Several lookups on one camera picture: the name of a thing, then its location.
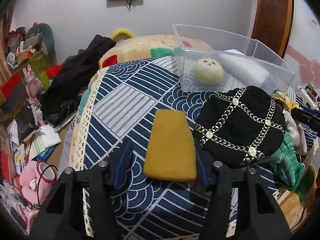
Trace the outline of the white stickered suitcase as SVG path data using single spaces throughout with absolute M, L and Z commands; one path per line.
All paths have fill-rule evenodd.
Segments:
M 319 94 L 310 83 L 306 86 L 297 86 L 295 92 L 304 106 L 319 110 Z

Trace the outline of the grey green neck pillow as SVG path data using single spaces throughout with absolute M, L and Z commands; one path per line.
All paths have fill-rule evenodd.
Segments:
M 36 43 L 44 55 L 51 57 L 54 54 L 54 37 L 51 27 L 46 23 L 33 25 L 26 34 L 27 40 Z

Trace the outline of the floral fabric scrunchie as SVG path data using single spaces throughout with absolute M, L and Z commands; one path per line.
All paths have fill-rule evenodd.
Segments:
M 299 107 L 299 104 L 297 102 L 292 101 L 286 93 L 282 92 L 279 89 L 274 90 L 271 98 L 279 102 L 288 112 L 291 112 L 294 108 Z

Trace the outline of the clear plastic bin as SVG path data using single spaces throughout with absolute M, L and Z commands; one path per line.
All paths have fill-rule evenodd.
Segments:
M 256 86 L 287 90 L 294 71 L 262 42 L 225 30 L 175 24 L 174 54 L 186 92 L 227 92 Z

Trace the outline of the green knitted cloth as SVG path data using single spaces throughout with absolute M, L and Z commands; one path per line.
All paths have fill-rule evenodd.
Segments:
M 293 141 L 285 132 L 281 146 L 267 162 L 272 171 L 283 181 L 288 191 L 294 191 L 301 180 L 304 167 L 297 160 Z

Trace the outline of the brown wooden wardrobe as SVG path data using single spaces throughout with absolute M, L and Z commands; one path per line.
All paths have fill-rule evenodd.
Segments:
M 251 38 L 284 57 L 293 23 L 294 0 L 257 0 Z

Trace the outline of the yellow plush ball face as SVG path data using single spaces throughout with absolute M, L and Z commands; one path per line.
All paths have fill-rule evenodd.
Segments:
M 201 58 L 194 67 L 195 79 L 204 85 L 215 85 L 223 78 L 221 64 L 212 58 Z

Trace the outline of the red box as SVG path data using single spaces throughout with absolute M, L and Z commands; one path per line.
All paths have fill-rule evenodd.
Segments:
M 19 72 L 15 72 L 1 86 L 1 113 L 12 112 L 26 95 L 26 88 Z

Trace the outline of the white cloth bag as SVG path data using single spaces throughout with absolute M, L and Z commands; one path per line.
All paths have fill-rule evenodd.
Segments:
M 306 138 L 304 134 L 303 127 L 300 123 L 296 122 L 289 111 L 283 110 L 283 115 L 285 118 L 285 124 L 287 131 L 292 139 L 295 152 L 299 155 L 306 156 L 308 154 Z

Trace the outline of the yellow foam tube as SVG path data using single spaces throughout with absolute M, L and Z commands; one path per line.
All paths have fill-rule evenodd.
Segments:
M 129 39 L 134 38 L 135 34 L 127 28 L 118 28 L 110 35 L 110 38 L 114 41 L 118 40 L 120 37 L 125 37 L 126 39 Z

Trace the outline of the pink plush toy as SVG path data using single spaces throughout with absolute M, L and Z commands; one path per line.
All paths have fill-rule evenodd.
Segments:
M 41 206 L 57 181 L 54 165 L 31 160 L 22 170 L 19 183 L 22 196 L 31 204 Z

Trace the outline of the pink bunny doll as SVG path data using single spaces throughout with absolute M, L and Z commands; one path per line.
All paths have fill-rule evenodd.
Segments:
M 28 102 L 33 106 L 39 104 L 39 99 L 37 98 L 43 92 L 43 85 L 39 78 L 36 77 L 31 65 L 28 64 L 27 67 L 23 68 L 24 83 L 28 95 Z

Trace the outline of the black chain pattern pouch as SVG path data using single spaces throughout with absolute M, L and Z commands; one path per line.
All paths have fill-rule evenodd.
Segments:
M 203 105 L 193 137 L 230 168 L 252 165 L 280 148 L 286 131 L 283 107 L 255 86 L 212 95 Z

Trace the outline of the green cardboard box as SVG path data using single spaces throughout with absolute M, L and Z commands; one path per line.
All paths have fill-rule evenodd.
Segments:
M 29 59 L 29 64 L 35 76 L 41 81 L 44 90 L 47 90 L 50 87 L 50 81 L 46 69 L 53 66 L 52 59 L 39 51 Z

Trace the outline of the black clothing pile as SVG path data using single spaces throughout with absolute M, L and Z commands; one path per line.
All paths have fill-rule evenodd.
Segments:
M 99 60 L 115 45 L 111 38 L 96 35 L 87 49 L 65 60 L 40 100 L 44 121 L 55 127 L 78 109 L 80 91 L 88 87 Z

